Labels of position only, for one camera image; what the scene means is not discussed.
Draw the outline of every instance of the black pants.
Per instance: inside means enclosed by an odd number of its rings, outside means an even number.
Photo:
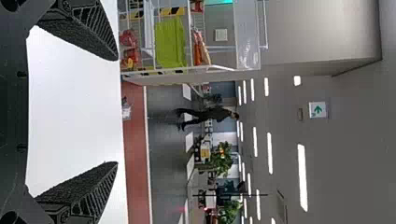
[[[184,109],[184,108],[179,108],[177,109],[177,112],[180,114],[190,114],[194,117],[196,117],[197,119],[192,119],[190,121],[187,122],[183,122],[183,126],[187,126],[187,125],[192,125],[192,124],[199,124],[202,122],[205,122],[209,119],[208,115],[206,112],[200,112],[200,111],[195,111],[195,110],[191,110],[191,109]]]

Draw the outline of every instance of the white shelf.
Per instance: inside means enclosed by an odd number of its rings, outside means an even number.
[[[185,76],[213,74],[221,72],[247,71],[261,69],[261,46],[260,46],[260,27],[257,0],[234,0],[233,1],[233,30],[230,35],[234,38],[234,45],[230,46],[207,46],[207,50],[211,57],[217,53],[232,52],[236,57],[236,64],[232,67],[224,64],[210,65],[194,65],[193,59],[193,40],[191,37],[191,26],[202,32],[205,38],[207,31],[205,27],[205,14],[191,12],[190,0],[144,0],[143,8],[139,4],[134,4],[134,0],[126,0],[128,5],[126,12],[120,12],[120,30],[133,29],[137,35],[139,43],[139,51],[141,56],[141,67],[146,68],[145,71],[122,71],[121,74],[126,80],[136,81],[139,78],[167,77],[167,76]],[[156,52],[155,42],[155,26],[159,22],[172,19],[175,16],[162,16],[158,13],[159,9],[166,10],[167,7],[182,7],[184,14],[178,15],[184,27],[184,55],[185,65],[178,67],[163,67],[158,60],[158,52]]]

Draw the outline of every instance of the sign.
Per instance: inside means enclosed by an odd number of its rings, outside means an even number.
[[[309,103],[309,118],[311,119],[326,119],[327,106],[326,102],[310,102]]]

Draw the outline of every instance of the wall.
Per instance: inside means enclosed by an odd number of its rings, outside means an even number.
[[[380,56],[376,0],[268,1],[264,64]]]

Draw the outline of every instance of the gray floor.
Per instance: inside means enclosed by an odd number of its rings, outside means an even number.
[[[253,190],[280,189],[289,207],[289,223],[396,222],[396,2],[382,0],[383,62],[339,77],[303,77],[293,86],[289,77],[269,77],[270,95],[263,97],[256,80],[256,101],[239,107],[245,141],[240,144]],[[329,119],[307,119],[310,101],[327,101]],[[298,108],[305,120],[297,120]],[[259,158],[252,158],[252,126],[258,127]],[[274,174],[268,174],[266,132],[273,136]],[[308,213],[300,207],[297,144],[305,145]],[[254,223],[277,219],[272,197],[262,199],[262,220],[249,199]]]
[[[176,86],[148,87],[148,140],[150,150],[153,223],[178,223],[187,199],[186,132],[177,130],[172,110],[192,108]]]

